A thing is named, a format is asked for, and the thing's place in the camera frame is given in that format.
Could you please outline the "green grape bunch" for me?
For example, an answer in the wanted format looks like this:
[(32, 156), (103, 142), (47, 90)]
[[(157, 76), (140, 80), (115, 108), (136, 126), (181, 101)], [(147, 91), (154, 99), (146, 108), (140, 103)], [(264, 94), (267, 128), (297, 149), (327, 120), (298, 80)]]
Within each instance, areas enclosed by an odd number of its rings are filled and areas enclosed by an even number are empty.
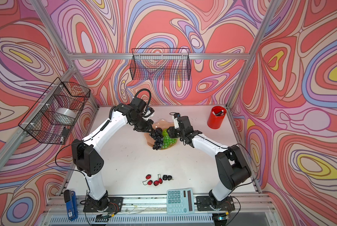
[(174, 146), (177, 143), (178, 138), (164, 138), (163, 137), (163, 145), (161, 149), (168, 149)]

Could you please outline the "pink scalloped fruit bowl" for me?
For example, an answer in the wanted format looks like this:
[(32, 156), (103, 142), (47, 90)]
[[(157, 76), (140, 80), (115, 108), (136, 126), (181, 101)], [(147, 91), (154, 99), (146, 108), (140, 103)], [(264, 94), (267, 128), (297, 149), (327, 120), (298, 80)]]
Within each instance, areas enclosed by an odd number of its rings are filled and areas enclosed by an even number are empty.
[(145, 133), (144, 136), (147, 141), (147, 145), (153, 150), (165, 150), (171, 148), (177, 144), (177, 138), (171, 138), (168, 135), (167, 129), (174, 127), (173, 122), (167, 122), (166, 120), (159, 120), (152, 125), (152, 133)]

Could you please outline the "black grape bunch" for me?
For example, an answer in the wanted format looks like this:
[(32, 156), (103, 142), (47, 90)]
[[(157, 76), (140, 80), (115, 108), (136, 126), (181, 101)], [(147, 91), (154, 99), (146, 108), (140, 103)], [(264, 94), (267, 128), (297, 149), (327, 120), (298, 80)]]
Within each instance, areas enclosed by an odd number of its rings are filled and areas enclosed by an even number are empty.
[(160, 150), (163, 145), (163, 130), (161, 128), (152, 129), (150, 137), (154, 139), (153, 150)]

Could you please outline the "black berries pair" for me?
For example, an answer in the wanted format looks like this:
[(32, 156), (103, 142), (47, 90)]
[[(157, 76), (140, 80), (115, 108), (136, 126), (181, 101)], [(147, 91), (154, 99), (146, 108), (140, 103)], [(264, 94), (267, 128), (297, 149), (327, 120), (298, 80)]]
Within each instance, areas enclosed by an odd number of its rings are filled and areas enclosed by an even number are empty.
[(167, 181), (167, 180), (171, 181), (171, 180), (173, 180), (173, 177), (171, 175), (163, 175), (162, 180), (163, 181)]

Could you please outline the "green bumpy round fruit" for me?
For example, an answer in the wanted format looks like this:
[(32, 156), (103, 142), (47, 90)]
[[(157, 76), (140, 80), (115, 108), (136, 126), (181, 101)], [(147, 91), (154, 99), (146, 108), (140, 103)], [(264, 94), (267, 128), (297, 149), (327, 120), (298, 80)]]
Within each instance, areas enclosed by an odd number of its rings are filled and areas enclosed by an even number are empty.
[(170, 136), (169, 136), (169, 134), (167, 132), (167, 129), (164, 129), (163, 132), (162, 132), (162, 134), (163, 134), (164, 138), (170, 138)]

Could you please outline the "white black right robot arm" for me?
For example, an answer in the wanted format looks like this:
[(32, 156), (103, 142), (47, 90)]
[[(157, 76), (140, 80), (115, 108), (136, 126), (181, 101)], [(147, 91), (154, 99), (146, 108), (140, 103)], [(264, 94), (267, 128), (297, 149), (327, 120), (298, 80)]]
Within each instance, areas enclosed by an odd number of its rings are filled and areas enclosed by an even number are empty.
[(198, 149), (215, 159), (220, 181), (209, 191), (212, 205), (222, 203), (239, 185), (251, 178), (249, 163), (238, 145), (225, 146), (194, 130), (188, 116), (170, 113), (174, 126), (167, 132), (170, 138), (178, 138), (184, 145)]

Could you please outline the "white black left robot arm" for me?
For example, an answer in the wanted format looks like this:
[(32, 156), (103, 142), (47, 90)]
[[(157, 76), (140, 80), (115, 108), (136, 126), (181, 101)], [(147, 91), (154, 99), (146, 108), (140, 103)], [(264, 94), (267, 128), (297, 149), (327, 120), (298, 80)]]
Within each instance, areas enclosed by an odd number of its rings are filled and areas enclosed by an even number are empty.
[(102, 151), (109, 139), (123, 126), (129, 124), (137, 132), (147, 133), (161, 142), (162, 133), (156, 134), (152, 127), (153, 108), (149, 107), (151, 91), (140, 89), (129, 104), (118, 104), (110, 109), (108, 118), (83, 140), (72, 142), (73, 163), (83, 173), (88, 187), (86, 202), (91, 203), (98, 211), (109, 205), (108, 192), (103, 184), (101, 170), (104, 166)]

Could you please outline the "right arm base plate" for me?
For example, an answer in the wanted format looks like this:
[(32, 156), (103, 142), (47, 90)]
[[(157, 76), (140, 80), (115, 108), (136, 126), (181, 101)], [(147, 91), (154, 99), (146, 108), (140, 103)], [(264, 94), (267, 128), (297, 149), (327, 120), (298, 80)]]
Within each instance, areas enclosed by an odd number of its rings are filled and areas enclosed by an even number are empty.
[(214, 197), (210, 196), (197, 196), (194, 203), (198, 211), (228, 211), (235, 210), (233, 198), (228, 196), (221, 201), (217, 201)]

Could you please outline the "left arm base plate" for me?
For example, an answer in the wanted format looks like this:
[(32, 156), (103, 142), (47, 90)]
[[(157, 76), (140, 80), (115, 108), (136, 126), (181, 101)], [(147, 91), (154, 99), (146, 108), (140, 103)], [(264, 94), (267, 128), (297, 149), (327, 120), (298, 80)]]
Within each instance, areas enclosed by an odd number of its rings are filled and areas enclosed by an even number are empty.
[(87, 196), (84, 202), (83, 211), (85, 213), (118, 213), (122, 210), (123, 197), (102, 197), (100, 200), (94, 200), (92, 197)]

